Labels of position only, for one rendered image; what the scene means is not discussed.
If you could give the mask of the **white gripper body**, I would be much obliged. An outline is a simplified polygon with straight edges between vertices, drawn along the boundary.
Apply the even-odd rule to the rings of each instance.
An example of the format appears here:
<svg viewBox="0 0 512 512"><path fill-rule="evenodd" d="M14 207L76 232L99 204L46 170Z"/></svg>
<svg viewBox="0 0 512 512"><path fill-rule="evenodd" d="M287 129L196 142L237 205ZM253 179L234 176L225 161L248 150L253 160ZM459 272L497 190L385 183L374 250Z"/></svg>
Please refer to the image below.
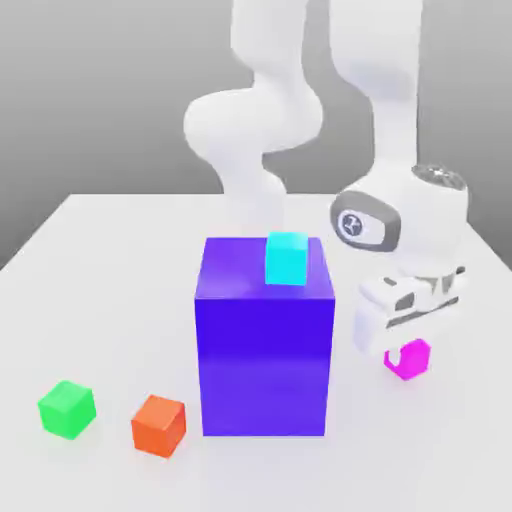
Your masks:
<svg viewBox="0 0 512 512"><path fill-rule="evenodd" d="M434 336L457 318L459 303L456 297L431 311L412 308L389 314L362 299L355 312L353 343L361 353L375 356L401 348L410 341Z"/></svg>

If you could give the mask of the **large purple box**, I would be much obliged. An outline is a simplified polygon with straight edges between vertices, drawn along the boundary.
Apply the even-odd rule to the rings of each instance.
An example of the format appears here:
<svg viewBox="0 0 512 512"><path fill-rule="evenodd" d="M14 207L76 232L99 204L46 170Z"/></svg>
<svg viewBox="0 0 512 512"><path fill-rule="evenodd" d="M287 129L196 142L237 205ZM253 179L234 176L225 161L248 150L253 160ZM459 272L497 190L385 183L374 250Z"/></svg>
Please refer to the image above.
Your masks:
<svg viewBox="0 0 512 512"><path fill-rule="evenodd" d="M307 282L268 285L262 238L209 238L194 298L206 436L325 432L335 294L322 244Z"/></svg>

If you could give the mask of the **small magenta cube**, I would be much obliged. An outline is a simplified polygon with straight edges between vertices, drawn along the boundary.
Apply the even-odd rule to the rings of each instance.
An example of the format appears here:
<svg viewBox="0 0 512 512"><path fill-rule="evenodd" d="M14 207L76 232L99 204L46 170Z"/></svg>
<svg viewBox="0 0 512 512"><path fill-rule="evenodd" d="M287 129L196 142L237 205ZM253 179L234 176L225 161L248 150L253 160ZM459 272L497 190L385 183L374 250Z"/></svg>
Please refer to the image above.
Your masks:
<svg viewBox="0 0 512 512"><path fill-rule="evenodd" d="M425 373L429 366L431 346L423 339L413 340L401 348L401 362L398 367L389 363L388 352L384 355L384 366L403 381L409 381Z"/></svg>

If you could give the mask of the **small orange cube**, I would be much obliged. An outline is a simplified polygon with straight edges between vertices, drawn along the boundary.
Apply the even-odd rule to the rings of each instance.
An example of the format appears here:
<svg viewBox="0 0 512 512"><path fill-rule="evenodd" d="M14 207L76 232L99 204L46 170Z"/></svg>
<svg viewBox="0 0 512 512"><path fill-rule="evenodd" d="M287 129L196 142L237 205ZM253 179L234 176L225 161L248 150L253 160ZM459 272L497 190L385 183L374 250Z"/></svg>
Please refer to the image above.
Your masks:
<svg viewBox="0 0 512 512"><path fill-rule="evenodd" d="M134 447L170 458L186 433L185 405L150 395L131 420Z"/></svg>

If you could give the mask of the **small green cube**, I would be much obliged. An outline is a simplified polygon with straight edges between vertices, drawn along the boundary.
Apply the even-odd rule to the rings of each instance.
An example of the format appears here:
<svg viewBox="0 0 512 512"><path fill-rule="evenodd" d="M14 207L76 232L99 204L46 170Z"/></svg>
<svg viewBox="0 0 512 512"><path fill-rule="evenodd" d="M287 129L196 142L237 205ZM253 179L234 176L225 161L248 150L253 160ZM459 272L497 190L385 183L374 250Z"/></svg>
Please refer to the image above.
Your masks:
<svg viewBox="0 0 512 512"><path fill-rule="evenodd" d="M38 403L44 429L74 440L96 417L93 391L68 380L58 382Z"/></svg>

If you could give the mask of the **small cyan cube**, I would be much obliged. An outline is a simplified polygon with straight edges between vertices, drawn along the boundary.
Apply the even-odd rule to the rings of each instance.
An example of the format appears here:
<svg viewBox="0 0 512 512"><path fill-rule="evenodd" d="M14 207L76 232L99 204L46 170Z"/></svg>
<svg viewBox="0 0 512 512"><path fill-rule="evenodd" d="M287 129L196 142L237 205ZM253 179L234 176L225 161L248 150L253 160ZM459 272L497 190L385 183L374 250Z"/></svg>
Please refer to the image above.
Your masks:
<svg viewBox="0 0 512 512"><path fill-rule="evenodd" d="M270 232L265 246L265 283L305 286L308 236L300 232Z"/></svg>

